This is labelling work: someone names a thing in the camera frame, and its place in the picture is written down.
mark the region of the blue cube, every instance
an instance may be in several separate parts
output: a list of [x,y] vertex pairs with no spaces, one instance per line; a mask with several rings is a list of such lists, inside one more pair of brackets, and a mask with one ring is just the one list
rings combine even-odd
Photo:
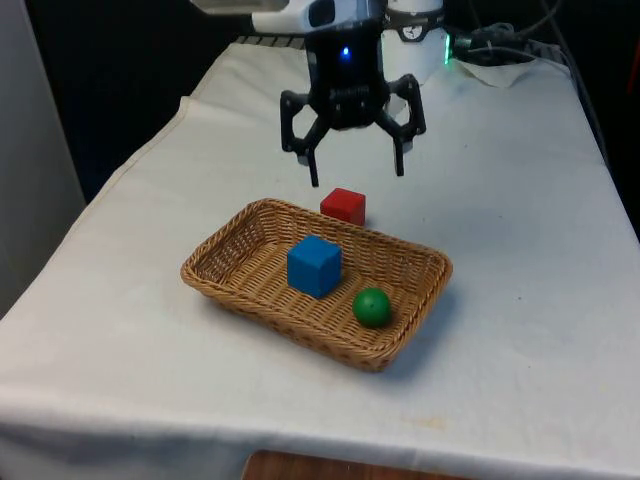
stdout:
[[340,283],[342,249],[313,235],[289,250],[289,286],[315,298],[322,298]]

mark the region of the basket rim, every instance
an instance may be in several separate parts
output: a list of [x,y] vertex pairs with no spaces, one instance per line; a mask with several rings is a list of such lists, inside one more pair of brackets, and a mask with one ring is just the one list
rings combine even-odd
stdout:
[[[336,332],[327,330],[321,324],[314,324],[313,326],[310,326],[307,324],[305,319],[302,318],[300,315],[282,310],[277,305],[263,301],[260,298],[249,296],[244,294],[241,291],[228,288],[223,283],[205,280],[196,274],[195,268],[194,268],[195,264],[198,263],[198,261],[202,258],[204,254],[206,254],[215,245],[218,245],[220,242],[224,241],[228,235],[228,232],[232,228],[234,228],[238,223],[242,222],[248,216],[255,214],[257,211],[259,211],[259,209],[264,208],[265,206],[293,209],[298,212],[304,212],[312,216],[321,216],[323,221],[334,223],[336,226],[340,227],[344,231],[350,230],[351,233],[353,234],[356,234],[359,236],[366,236],[366,237],[377,239],[377,240],[384,240],[385,242],[393,241],[394,243],[401,243],[403,244],[403,246],[413,251],[419,251],[421,253],[430,254],[439,258],[440,260],[442,260],[442,266],[439,269],[431,288],[428,291],[426,291],[423,295],[420,295],[418,297],[419,303],[411,313],[410,317],[402,322],[403,323],[402,329],[391,339],[391,341],[386,342],[384,344],[378,344],[378,345],[354,341],[352,337],[348,335],[344,335],[342,333],[336,333]],[[292,203],[285,202],[283,200],[273,199],[273,198],[265,198],[262,200],[257,200],[255,202],[249,203],[244,209],[242,209],[239,213],[237,213],[220,230],[218,230],[213,235],[208,237],[205,241],[203,241],[196,248],[196,250],[189,256],[189,258],[187,258],[187,260],[184,262],[184,264],[180,269],[180,275],[182,277],[182,280],[187,285],[195,288],[198,291],[200,291],[202,287],[208,287],[212,290],[219,291],[220,293],[224,293],[236,298],[243,299],[249,303],[255,304],[256,306],[260,306],[267,310],[271,310],[274,313],[282,314],[283,318],[296,320],[297,322],[300,323],[301,328],[303,330],[306,330],[310,333],[311,332],[315,334],[321,333],[326,338],[338,338],[342,342],[345,342],[352,347],[356,347],[367,352],[385,352],[385,351],[393,350],[398,345],[402,345],[403,340],[407,337],[407,335],[414,331],[413,327],[419,325],[419,323],[424,320],[425,306],[428,304],[431,297],[446,285],[452,273],[453,273],[453,264],[451,260],[446,254],[442,253],[439,250],[433,249],[431,247],[426,247],[426,246],[418,245],[415,243],[411,243],[395,237],[391,237],[381,232],[368,230],[364,227],[353,225],[351,223],[344,222],[342,220],[338,220],[333,217],[322,215],[313,210],[309,210],[309,209],[294,205]]]

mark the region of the white cloth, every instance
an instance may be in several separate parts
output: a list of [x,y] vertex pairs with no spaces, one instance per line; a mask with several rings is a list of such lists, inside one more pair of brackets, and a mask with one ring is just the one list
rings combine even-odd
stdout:
[[[639,478],[640,251],[571,81],[443,67],[393,173],[375,127],[331,132],[320,185],[280,149],[304,54],[233,45],[124,165],[0,322],[0,476],[239,478],[261,448],[481,478]],[[384,373],[298,347],[185,286],[248,202],[365,193],[372,228],[454,274]]]

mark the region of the wooden block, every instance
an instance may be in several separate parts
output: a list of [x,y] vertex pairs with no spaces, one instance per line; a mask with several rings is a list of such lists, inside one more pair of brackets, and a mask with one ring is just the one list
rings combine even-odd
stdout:
[[340,283],[342,249],[309,235],[289,250],[287,281],[290,287],[315,298],[322,298]]
[[320,212],[344,222],[364,226],[366,198],[361,193],[336,188],[322,203]]

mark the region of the green light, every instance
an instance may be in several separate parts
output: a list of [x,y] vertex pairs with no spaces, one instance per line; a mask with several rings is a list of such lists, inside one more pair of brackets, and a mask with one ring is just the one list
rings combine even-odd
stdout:
[[447,39],[444,41],[444,64],[448,65],[449,60],[451,59],[451,51],[449,47],[451,46],[451,37],[447,35]]

